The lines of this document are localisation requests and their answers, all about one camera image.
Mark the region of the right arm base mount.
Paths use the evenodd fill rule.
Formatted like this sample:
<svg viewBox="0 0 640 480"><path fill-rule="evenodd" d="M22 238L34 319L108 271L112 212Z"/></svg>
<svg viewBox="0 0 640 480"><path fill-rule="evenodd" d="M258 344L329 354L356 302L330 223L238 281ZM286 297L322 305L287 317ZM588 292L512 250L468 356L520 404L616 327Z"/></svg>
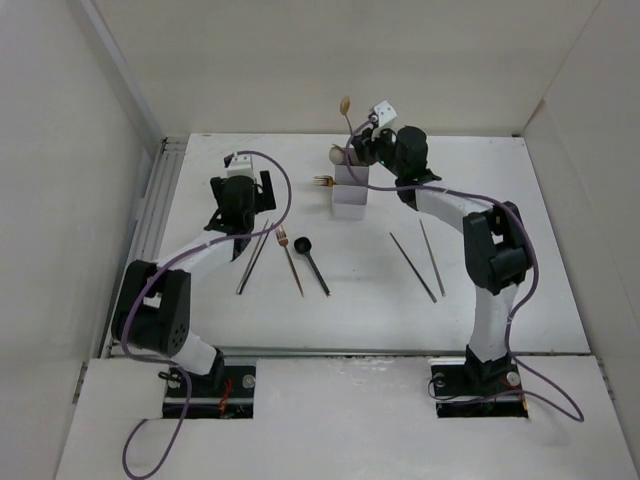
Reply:
<svg viewBox="0 0 640 480"><path fill-rule="evenodd" d="M431 374L428 392L436 402L439 419L528 417L514 364L479 384L471 380L462 364L435 364Z"/></svg>

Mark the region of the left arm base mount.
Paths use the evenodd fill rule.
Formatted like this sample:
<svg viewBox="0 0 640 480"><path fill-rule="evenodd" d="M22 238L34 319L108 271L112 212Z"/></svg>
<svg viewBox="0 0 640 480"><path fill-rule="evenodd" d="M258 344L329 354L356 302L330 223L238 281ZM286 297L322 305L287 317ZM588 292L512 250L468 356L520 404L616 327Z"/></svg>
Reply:
<svg viewBox="0 0 640 480"><path fill-rule="evenodd" d="M220 380L211 382L204 377L189 374L192 394L186 419L238 420L252 419L256 365L226 365ZM162 404L164 419L178 419L184 407L187 386L184 376L171 367L160 372L166 388Z"/></svg>

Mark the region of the gold green-handled fork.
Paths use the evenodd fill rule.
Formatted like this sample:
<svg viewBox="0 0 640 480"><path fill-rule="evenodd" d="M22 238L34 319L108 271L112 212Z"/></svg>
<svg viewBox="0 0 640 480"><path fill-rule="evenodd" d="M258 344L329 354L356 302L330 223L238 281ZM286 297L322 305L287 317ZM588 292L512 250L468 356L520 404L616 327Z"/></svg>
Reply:
<svg viewBox="0 0 640 480"><path fill-rule="evenodd" d="M329 187L329 188L332 188L333 186L336 185L334 178L329 175L314 176L312 183L315 186Z"/></svg>

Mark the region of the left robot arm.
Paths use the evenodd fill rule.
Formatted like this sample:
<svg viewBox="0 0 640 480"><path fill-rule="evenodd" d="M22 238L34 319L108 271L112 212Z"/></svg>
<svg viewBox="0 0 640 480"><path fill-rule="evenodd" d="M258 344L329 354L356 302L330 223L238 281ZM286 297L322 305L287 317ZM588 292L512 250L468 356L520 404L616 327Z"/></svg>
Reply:
<svg viewBox="0 0 640 480"><path fill-rule="evenodd" d="M224 356L191 330L191 287L215 268L240 257L250 243L255 216L276 208L266 170L260 172L259 180L245 175L213 177L210 186L217 208L204 232L174 254L178 261L161 273L128 321L147 281L166 263L131 262L111 324L114 339L181 366L189 374L191 387L205 397L217 394L223 387Z"/></svg>

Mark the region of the gold green-handled spoon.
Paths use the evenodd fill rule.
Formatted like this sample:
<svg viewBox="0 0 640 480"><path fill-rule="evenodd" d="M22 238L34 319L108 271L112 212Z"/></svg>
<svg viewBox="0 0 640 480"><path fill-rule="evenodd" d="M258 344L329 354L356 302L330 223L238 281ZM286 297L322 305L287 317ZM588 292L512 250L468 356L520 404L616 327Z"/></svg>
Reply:
<svg viewBox="0 0 640 480"><path fill-rule="evenodd" d="M351 107L350 97L348 95L343 96L339 104L339 112L340 112L340 115L345 119L347 123L349 135L353 136L354 128L349 117L350 107Z"/></svg>

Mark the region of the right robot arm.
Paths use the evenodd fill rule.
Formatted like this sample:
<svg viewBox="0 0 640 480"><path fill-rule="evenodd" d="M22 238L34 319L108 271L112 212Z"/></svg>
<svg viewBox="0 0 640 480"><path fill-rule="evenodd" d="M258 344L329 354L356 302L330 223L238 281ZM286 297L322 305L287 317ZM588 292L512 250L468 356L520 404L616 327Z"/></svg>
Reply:
<svg viewBox="0 0 640 480"><path fill-rule="evenodd" d="M345 150L347 164L354 153L366 166L382 165L395 177L388 190L405 205L462 234L466 272L476 289L463 381L470 391L487 393L512 366L508 332L514 302L535 264L518 207L450 188L428 167L427 136L417 127L375 132L364 124L351 134Z"/></svg>

